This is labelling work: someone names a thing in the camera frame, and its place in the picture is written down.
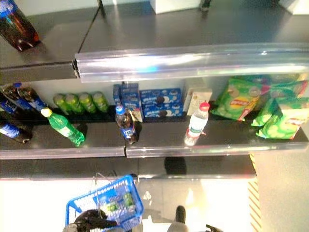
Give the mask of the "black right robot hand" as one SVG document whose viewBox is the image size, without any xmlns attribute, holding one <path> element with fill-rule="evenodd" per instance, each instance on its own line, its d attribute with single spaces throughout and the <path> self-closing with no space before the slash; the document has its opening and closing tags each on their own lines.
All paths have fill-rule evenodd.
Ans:
<svg viewBox="0 0 309 232">
<path fill-rule="evenodd" d="M 205 230 L 205 232 L 223 232 L 221 229 L 211 226 L 209 224 L 206 225 L 206 228 L 207 229 Z"/>
</svg>

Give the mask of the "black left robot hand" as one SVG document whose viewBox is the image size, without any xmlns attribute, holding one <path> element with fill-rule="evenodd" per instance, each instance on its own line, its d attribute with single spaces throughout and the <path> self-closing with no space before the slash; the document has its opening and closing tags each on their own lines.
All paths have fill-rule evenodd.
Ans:
<svg viewBox="0 0 309 232">
<path fill-rule="evenodd" d="M 93 229 L 105 229 L 116 227 L 116 221 L 108 220 L 108 216 L 102 210 L 91 209 L 82 212 L 74 221 L 78 232 L 89 232 Z"/>
</svg>

